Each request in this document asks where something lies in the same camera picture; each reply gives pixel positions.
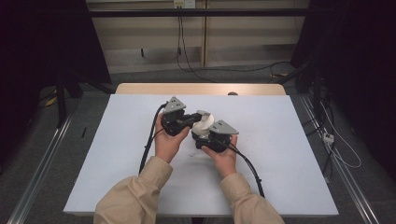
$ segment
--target white tabletop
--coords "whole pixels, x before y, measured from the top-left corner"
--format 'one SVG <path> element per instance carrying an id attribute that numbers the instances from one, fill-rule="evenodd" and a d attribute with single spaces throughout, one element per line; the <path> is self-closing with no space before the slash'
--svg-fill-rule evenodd
<path id="1" fill-rule="evenodd" d="M 92 215 L 117 182 L 137 175 L 154 114 L 172 95 L 112 95 L 64 211 Z M 239 131 L 239 150 L 255 166 L 266 199 L 283 217 L 338 215 L 289 96 L 178 95 L 186 114 L 201 109 Z M 154 145 L 148 154 L 153 155 Z M 230 216 L 213 161 L 195 148 L 191 135 L 172 160 L 158 214 Z M 253 174 L 237 159 L 237 170 L 258 193 Z"/>

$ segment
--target sleeve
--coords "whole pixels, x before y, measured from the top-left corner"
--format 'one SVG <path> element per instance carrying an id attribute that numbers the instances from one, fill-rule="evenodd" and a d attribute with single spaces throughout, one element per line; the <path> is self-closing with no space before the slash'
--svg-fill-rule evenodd
<path id="1" fill-rule="evenodd" d="M 221 189 L 233 209 L 235 224 L 284 223 L 275 208 L 262 196 L 253 194 L 250 185 L 241 174 L 226 176 Z"/>
<path id="2" fill-rule="evenodd" d="M 151 157 L 139 176 L 121 180 L 103 197 L 93 223 L 155 223 L 160 191 L 172 171 L 166 161 Z"/>

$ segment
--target tan long-sleeve shirt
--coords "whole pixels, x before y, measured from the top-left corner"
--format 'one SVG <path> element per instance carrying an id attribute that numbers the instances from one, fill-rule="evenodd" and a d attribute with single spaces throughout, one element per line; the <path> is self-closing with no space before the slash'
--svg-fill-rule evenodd
<path id="1" fill-rule="evenodd" d="M 160 191 L 172 171 L 166 161 L 151 157 L 139 177 L 121 180 L 96 205 L 93 223 L 154 224 Z M 234 223 L 284 223 L 268 201 L 251 192 L 243 175 L 228 175 L 221 189 L 233 209 Z"/>

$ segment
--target sleeve cuff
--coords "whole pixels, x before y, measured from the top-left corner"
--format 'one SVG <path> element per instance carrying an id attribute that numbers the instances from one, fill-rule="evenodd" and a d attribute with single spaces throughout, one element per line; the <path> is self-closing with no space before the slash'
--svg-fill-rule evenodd
<path id="1" fill-rule="evenodd" d="M 161 190 L 172 172 L 173 168 L 169 163 L 158 157 L 152 156 L 140 173 L 139 179 L 145 179 Z"/>
<path id="2" fill-rule="evenodd" d="M 245 177 L 238 173 L 226 176 L 222 179 L 220 185 L 229 204 L 240 198 L 242 195 L 249 194 L 251 192 L 250 185 Z"/>

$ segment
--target person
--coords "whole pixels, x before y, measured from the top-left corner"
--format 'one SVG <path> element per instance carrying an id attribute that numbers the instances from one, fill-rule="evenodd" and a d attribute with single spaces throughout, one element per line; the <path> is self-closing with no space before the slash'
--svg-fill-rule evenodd
<path id="1" fill-rule="evenodd" d="M 156 120 L 155 156 L 149 158 L 139 176 L 130 176 L 117 183 L 96 205 L 93 223 L 155 223 L 161 189 L 172 174 L 170 165 L 179 151 L 181 142 L 189 134 L 186 127 L 176 136 L 168 135 Z M 237 137 L 231 143 L 236 146 Z M 216 153 L 202 147 L 215 163 L 222 176 L 221 189 L 233 210 L 234 223 L 284 223 L 283 219 L 262 196 L 254 194 L 242 174 L 236 171 L 236 154 L 230 149 Z"/>

